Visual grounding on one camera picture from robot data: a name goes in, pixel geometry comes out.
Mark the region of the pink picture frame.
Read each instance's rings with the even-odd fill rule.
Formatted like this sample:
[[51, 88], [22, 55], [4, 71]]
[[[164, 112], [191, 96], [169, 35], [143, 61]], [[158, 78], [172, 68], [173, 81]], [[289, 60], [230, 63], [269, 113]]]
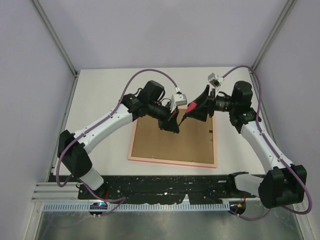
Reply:
[[135, 121], [128, 160], [144, 163], [216, 169], [218, 148], [215, 118], [205, 122], [187, 118], [179, 133], [159, 129], [150, 116]]

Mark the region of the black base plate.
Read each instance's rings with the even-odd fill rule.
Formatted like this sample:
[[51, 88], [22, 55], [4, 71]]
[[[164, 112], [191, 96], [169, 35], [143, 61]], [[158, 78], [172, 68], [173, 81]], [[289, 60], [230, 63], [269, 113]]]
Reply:
[[108, 200], [126, 197], [126, 204], [181, 204], [188, 197], [192, 205], [220, 204], [223, 199], [253, 198], [231, 190], [227, 175], [104, 175], [102, 190], [94, 193]]

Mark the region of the left aluminium corner post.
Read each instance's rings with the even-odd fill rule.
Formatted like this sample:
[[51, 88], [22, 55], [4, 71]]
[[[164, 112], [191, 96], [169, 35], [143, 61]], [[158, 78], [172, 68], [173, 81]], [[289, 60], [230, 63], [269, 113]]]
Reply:
[[35, 11], [37, 12], [40, 20], [44, 24], [44, 27], [46, 28], [48, 34], [50, 35], [51, 39], [53, 40], [55, 46], [57, 47], [59, 53], [61, 54], [64, 62], [66, 63], [68, 69], [70, 70], [71, 74], [76, 77], [78, 74], [78, 71], [74, 67], [67, 51], [65, 50], [57, 32], [55, 31], [54, 26], [52, 25], [50, 19], [48, 18], [44, 8], [42, 7], [39, 0], [31, 0], [30, 3], [35, 8]]

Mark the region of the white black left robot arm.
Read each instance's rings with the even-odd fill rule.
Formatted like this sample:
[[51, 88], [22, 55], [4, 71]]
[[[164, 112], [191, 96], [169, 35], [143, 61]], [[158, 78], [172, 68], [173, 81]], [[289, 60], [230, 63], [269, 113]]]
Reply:
[[92, 124], [74, 133], [64, 130], [58, 141], [59, 163], [64, 164], [71, 176], [86, 184], [94, 198], [102, 199], [107, 187], [93, 167], [89, 154], [109, 135], [144, 116], [156, 119], [160, 130], [179, 133], [178, 107], [185, 105], [187, 99], [178, 87], [175, 90], [170, 101], [162, 105], [160, 97], [165, 89], [158, 82], [150, 80], [139, 92], [123, 94], [114, 109]]

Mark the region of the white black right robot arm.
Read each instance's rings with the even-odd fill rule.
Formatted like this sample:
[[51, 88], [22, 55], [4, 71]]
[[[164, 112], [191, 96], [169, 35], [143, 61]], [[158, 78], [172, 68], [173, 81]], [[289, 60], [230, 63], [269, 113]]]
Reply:
[[259, 197], [267, 209], [301, 203], [305, 196], [307, 171], [290, 161], [272, 141], [257, 112], [252, 108], [252, 85], [245, 81], [234, 84], [232, 94], [216, 95], [206, 86], [203, 93], [187, 105], [185, 118], [206, 121], [215, 112], [228, 112], [229, 121], [250, 144], [265, 171], [264, 177], [247, 172], [229, 175], [226, 191], [231, 197], [243, 192]]

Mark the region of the red handled screwdriver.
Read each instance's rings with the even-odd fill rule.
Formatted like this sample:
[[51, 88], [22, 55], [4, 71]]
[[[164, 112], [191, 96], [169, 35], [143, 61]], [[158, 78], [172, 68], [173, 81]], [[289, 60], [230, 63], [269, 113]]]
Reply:
[[192, 102], [190, 102], [190, 103], [188, 104], [187, 109], [186, 109], [186, 111], [185, 111], [185, 114], [183, 115], [183, 117], [182, 117], [180, 123], [178, 124], [178, 126], [180, 126], [180, 125], [182, 124], [182, 122], [188, 117], [188, 114], [189, 114], [191, 111], [193, 111], [193, 110], [197, 107], [197, 105], [198, 105], [198, 104], [196, 103], [195, 100], [192, 101]]

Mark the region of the aluminium front rail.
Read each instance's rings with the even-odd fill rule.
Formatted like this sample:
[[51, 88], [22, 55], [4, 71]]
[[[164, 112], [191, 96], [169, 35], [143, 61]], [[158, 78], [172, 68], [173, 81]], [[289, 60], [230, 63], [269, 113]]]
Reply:
[[39, 182], [36, 184], [32, 199], [34, 201], [76, 201], [94, 200], [94, 196], [81, 183], [69, 182], [61, 188], [55, 182]]

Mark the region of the right aluminium corner post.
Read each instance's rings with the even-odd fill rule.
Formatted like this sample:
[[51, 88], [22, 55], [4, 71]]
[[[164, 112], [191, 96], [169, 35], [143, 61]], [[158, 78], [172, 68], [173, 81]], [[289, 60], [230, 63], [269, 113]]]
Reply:
[[272, 25], [271, 30], [269, 31], [265, 41], [263, 42], [257, 57], [255, 58], [252, 69], [257, 70], [266, 56], [267, 52], [269, 51], [270, 47], [272, 46], [273, 42], [277, 38], [278, 34], [280, 33], [283, 25], [285, 24], [287, 18], [289, 17], [290, 13], [294, 9], [297, 0], [286, 0], [284, 6], [282, 7], [280, 13], [277, 15], [275, 22]]

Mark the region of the aluminium corner post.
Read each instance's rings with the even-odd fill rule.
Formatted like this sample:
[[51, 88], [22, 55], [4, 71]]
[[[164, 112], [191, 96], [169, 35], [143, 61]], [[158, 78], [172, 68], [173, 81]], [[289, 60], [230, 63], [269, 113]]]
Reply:
[[50, 19], [48, 18], [44, 8], [42, 7], [39, 0], [31, 0], [30, 3], [35, 8], [35, 11], [37, 12], [40, 20], [44, 24], [44, 27], [46, 28], [48, 34], [50, 35], [51, 39], [53, 40], [55, 46], [57, 47], [59, 53], [61, 54], [64, 62], [66, 63], [68, 69], [70, 70], [71, 74], [76, 77], [78, 74], [78, 71], [74, 67], [67, 51], [65, 50], [57, 32], [55, 31], [54, 26], [52, 25]]
[[265, 41], [263, 42], [257, 57], [255, 58], [252, 69], [257, 70], [266, 56], [267, 52], [269, 51], [270, 47], [272, 46], [273, 42], [277, 38], [278, 34], [280, 33], [283, 25], [285, 24], [287, 18], [289, 17], [290, 13], [294, 9], [297, 0], [286, 0], [284, 6], [282, 7], [280, 13], [277, 15], [275, 22], [272, 25], [271, 30], [269, 31]]

